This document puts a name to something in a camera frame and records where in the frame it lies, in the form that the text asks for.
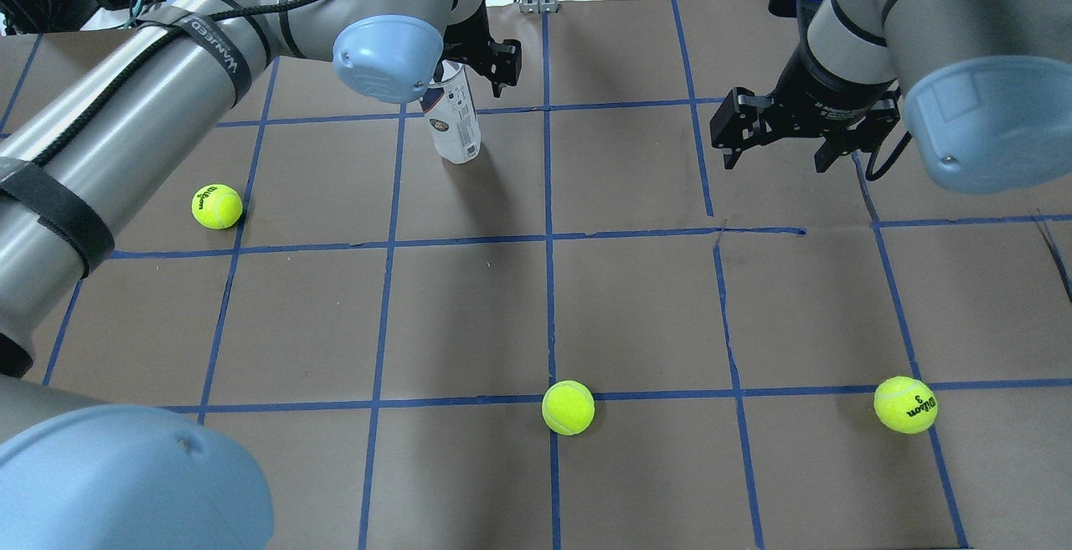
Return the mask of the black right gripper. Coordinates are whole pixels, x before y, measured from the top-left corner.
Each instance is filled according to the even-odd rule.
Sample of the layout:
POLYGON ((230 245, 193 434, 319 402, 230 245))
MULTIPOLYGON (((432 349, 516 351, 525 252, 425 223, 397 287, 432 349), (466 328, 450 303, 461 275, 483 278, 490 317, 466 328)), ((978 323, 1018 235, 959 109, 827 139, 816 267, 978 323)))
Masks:
POLYGON ((745 151, 775 142, 774 134, 821 139, 814 167, 827 172, 838 158, 873 151, 900 123, 890 85, 843 80, 820 65, 812 48, 796 45, 768 96, 743 87, 724 96, 709 120, 712 148, 724 169, 732 170, 745 151))

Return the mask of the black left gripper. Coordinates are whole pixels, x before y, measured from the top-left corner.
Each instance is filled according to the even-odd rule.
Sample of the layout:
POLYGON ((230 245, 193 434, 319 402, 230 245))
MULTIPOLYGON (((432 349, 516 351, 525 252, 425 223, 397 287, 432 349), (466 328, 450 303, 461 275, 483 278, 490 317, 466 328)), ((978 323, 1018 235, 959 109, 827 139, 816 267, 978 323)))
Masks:
POLYGON ((494 42, 487 6, 480 3, 466 19, 448 24, 443 36, 444 60, 472 69, 489 69, 492 95, 501 99, 508 87, 517 87, 523 66, 523 45, 519 39, 494 42))

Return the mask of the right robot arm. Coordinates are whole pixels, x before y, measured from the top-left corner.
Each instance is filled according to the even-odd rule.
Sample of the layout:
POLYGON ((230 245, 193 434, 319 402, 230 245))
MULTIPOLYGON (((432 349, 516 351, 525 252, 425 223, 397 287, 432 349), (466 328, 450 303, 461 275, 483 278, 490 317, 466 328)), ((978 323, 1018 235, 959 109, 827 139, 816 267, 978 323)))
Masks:
POLYGON ((965 194, 1069 175, 1071 0, 770 0, 799 43, 775 88, 724 96, 709 122, 724 168, 755 146, 820 138, 877 157, 903 124, 935 184, 965 194))

